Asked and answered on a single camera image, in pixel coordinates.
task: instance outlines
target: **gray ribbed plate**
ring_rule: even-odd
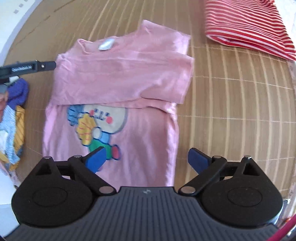
[[[209,217],[195,198],[180,196],[172,187],[122,187],[116,195],[99,198],[89,213],[72,224],[52,229],[22,224],[6,239],[265,241],[276,230],[274,225],[238,229],[221,224]]]

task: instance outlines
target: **brown mat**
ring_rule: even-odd
[[[195,71],[185,104],[178,108],[175,186],[196,175],[186,160],[188,149],[196,147],[232,161],[252,155],[286,196],[296,151],[295,96],[287,63],[206,40],[202,0],[43,0],[15,39],[6,64],[54,60],[77,38],[121,36],[136,30],[142,19],[192,35],[189,55],[195,58]],[[52,72],[25,79],[30,94],[26,145],[17,170],[21,179],[42,156]]]

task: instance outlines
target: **red and white striped shirt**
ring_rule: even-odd
[[[296,60],[294,44],[273,0],[207,0],[205,9],[208,38]]]

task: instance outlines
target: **pink wire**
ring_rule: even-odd
[[[294,215],[281,229],[279,229],[273,236],[266,241],[281,241],[283,237],[290,232],[290,230],[296,225],[296,215]]]

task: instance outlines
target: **pink t-shirt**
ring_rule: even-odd
[[[103,146],[107,161],[97,175],[115,188],[172,186],[176,103],[192,74],[190,36],[144,20],[111,38],[110,50],[98,50],[104,39],[78,39],[58,55],[43,155],[62,161]]]

